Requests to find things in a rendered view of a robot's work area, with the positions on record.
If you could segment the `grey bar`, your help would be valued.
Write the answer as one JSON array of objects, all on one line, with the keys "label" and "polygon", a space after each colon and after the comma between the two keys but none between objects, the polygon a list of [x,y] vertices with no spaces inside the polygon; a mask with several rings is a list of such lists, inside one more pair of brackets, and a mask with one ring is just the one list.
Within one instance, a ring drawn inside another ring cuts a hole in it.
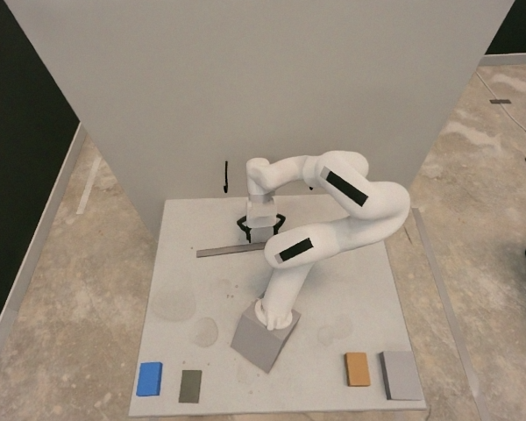
[{"label": "grey bar", "polygon": [[252,243],[252,244],[245,244],[245,245],[239,245],[239,246],[226,246],[226,247],[219,247],[219,248],[197,250],[196,258],[228,254],[228,253],[242,253],[242,252],[249,252],[249,251],[255,251],[255,250],[262,250],[262,249],[265,249],[266,243],[267,242],[260,242],[260,243]]}]

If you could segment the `small orange rectangular block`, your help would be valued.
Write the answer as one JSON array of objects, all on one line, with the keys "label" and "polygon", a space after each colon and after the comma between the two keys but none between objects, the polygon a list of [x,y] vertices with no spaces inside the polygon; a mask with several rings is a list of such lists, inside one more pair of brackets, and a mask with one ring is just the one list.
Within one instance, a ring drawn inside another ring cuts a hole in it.
[{"label": "small orange rectangular block", "polygon": [[366,353],[346,352],[344,357],[347,387],[371,386]]}]

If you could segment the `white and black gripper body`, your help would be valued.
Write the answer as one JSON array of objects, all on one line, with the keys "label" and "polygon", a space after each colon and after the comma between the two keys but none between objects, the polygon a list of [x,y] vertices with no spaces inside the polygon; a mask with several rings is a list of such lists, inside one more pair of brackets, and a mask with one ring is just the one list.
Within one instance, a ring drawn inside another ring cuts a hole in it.
[{"label": "white and black gripper body", "polygon": [[[274,204],[273,197],[270,199],[270,202],[271,204]],[[258,227],[276,225],[276,215],[249,218],[248,207],[252,207],[252,202],[249,200],[249,197],[246,199],[246,206],[245,206],[246,222],[249,228],[258,228]]]}]

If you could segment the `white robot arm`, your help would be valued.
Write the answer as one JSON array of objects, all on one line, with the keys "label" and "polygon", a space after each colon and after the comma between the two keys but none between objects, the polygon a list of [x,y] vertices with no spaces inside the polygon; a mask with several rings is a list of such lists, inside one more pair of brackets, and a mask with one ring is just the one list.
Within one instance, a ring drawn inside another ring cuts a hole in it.
[{"label": "white robot arm", "polygon": [[246,163],[249,218],[278,215],[276,204],[270,202],[275,190],[302,179],[311,188],[324,188],[351,215],[297,227],[268,240],[264,254],[275,270],[254,308],[259,321],[268,322],[268,330],[290,325],[291,309],[315,262],[379,243],[404,224],[410,208],[408,191],[394,182],[369,182],[368,170],[364,156],[342,151],[290,157],[270,165],[264,158]]}]

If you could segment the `blue rectangular block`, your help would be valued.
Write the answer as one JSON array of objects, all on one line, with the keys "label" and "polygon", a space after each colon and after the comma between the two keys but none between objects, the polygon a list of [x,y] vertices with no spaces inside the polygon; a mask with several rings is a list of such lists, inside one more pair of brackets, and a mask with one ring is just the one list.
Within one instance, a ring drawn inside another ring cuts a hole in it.
[{"label": "blue rectangular block", "polygon": [[140,363],[136,396],[159,396],[163,363]]}]

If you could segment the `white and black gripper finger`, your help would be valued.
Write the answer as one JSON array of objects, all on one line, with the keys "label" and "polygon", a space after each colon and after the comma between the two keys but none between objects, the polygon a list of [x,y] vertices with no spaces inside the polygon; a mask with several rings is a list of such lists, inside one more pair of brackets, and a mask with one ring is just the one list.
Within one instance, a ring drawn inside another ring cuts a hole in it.
[{"label": "white and black gripper finger", "polygon": [[274,235],[278,234],[279,228],[283,225],[284,221],[286,220],[286,217],[279,213],[278,215],[276,215],[276,217],[280,218],[281,220],[278,223],[276,223],[276,225],[272,225],[272,227],[274,228]]},{"label": "white and black gripper finger", "polygon": [[251,233],[250,233],[250,230],[252,228],[249,228],[248,225],[247,226],[242,225],[242,223],[244,223],[245,221],[246,221],[246,215],[244,217],[242,217],[240,220],[237,221],[237,225],[240,227],[240,229],[242,231],[244,231],[246,233],[246,239],[249,240],[249,243],[252,243],[251,242]]}]

